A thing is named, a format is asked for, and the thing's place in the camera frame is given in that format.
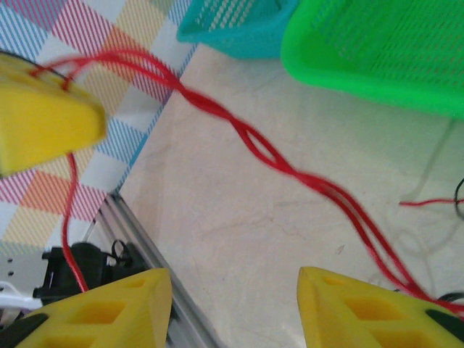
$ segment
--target plaid cloth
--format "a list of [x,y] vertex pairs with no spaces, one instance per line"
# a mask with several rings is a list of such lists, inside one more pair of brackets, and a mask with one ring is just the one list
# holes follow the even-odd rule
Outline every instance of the plaid cloth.
[[[112,47],[150,51],[181,75],[195,47],[175,34],[190,0],[1,0],[0,48],[39,64]],[[108,137],[76,153],[80,183],[70,241],[80,240],[105,195],[120,188],[170,91],[138,73],[94,65],[78,82],[100,98]],[[0,181],[0,255],[59,244],[70,186],[65,158]]]

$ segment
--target marble floor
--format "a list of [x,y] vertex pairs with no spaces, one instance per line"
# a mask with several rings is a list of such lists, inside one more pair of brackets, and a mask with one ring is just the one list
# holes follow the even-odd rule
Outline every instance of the marble floor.
[[[183,82],[256,125],[297,167],[348,189],[434,296],[464,288],[464,222],[451,197],[464,176],[464,123],[302,85],[277,61],[208,48]],[[299,268],[386,288],[349,221],[257,161],[232,127],[174,94],[121,191],[194,301],[230,347],[305,347]]]

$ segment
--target yellow plastic part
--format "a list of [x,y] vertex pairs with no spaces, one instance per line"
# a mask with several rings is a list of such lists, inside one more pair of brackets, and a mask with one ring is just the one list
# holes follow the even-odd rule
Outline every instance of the yellow plastic part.
[[28,169],[103,139],[103,106],[92,95],[35,65],[0,54],[0,176]]
[[308,348],[463,348],[425,313],[446,309],[320,268],[301,268],[298,306]]
[[171,299],[168,271],[148,270],[32,312],[49,318],[17,348],[164,348]]

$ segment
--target red wire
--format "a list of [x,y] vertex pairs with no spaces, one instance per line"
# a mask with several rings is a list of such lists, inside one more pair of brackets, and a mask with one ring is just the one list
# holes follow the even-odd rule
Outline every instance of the red wire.
[[[455,200],[452,198],[435,198],[435,199],[427,199],[426,201],[421,201],[421,202],[403,201],[403,202],[400,202],[399,205],[401,205],[402,207],[423,207],[424,205],[436,204],[436,203],[454,204]],[[457,203],[458,204],[464,203],[464,199],[458,199]]]
[[[125,60],[125,57],[139,57],[146,60],[152,65],[156,70],[162,73],[164,76],[160,76],[151,70],[148,70],[140,65],[135,64],[134,62],[129,62]],[[355,230],[358,232],[362,242],[366,246],[369,254],[373,258],[374,262],[377,264],[381,272],[393,283],[395,286],[398,286],[407,293],[424,299],[447,309],[461,313],[464,312],[464,305],[461,304],[451,304],[449,302],[437,301],[430,298],[429,295],[425,293],[424,290],[415,282],[414,278],[411,276],[407,268],[403,265],[401,259],[392,249],[389,242],[385,239],[383,234],[380,232],[376,224],[368,216],[365,210],[360,206],[360,204],[343,188],[337,186],[335,183],[332,183],[325,178],[321,178],[317,175],[310,173],[305,173],[301,170],[293,168],[288,161],[278,152],[278,150],[264,137],[258,130],[253,128],[248,123],[243,120],[238,119],[233,116],[225,107],[218,104],[216,101],[211,100],[207,96],[203,96],[200,93],[191,90],[179,81],[179,79],[166,67],[164,66],[157,58],[148,54],[144,51],[137,51],[132,49],[118,49],[113,51],[104,51],[100,54],[97,54],[92,57],[71,57],[68,59],[61,59],[56,61],[46,67],[39,67],[34,70],[31,74],[37,76],[40,72],[44,70],[50,70],[52,68],[66,65],[74,64],[76,68],[65,78],[63,82],[63,89],[66,90],[69,86],[70,81],[80,73],[87,65],[93,62],[111,62],[116,63],[122,66],[129,67],[146,77],[152,79],[155,82],[164,84],[172,89],[179,91],[191,104],[195,107],[219,118],[227,120],[231,125],[236,129],[238,135],[243,140],[245,145],[249,148],[251,153],[253,153],[259,160],[264,162],[269,167],[274,170],[279,171],[280,173],[290,175],[295,177],[298,181],[322,194],[323,196],[330,199],[333,203],[337,204],[349,220],[352,222]],[[261,152],[255,145],[254,141],[259,142],[271,155],[270,157]],[[381,247],[384,249],[388,258],[390,258],[394,266],[396,267],[399,274],[401,274],[404,280],[400,280],[398,277],[390,271],[386,263],[382,260],[381,255],[378,253],[375,245],[370,240],[368,233],[365,230],[365,227],[368,227],[373,236],[377,239]]]
[[63,219],[63,226],[61,230],[61,244],[63,248],[63,255],[65,256],[66,263],[70,266],[72,273],[75,276],[75,280],[78,282],[79,288],[82,292],[88,291],[88,286],[86,280],[80,271],[80,268],[75,261],[75,258],[71,252],[71,248],[67,241],[67,235],[69,231],[69,224],[71,218],[71,212],[73,209],[73,201],[76,189],[78,187],[78,169],[75,164],[74,154],[69,153],[66,155],[67,161],[69,162],[71,169],[71,186],[68,191],[65,205],[65,216]]

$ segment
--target plastic basket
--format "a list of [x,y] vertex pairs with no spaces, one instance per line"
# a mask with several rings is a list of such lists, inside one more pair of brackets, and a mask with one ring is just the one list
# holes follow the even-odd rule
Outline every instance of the plastic basket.
[[177,38],[235,58],[278,58],[296,6],[297,0],[193,0]]
[[464,0],[302,0],[283,65],[305,83],[463,117],[463,19]]

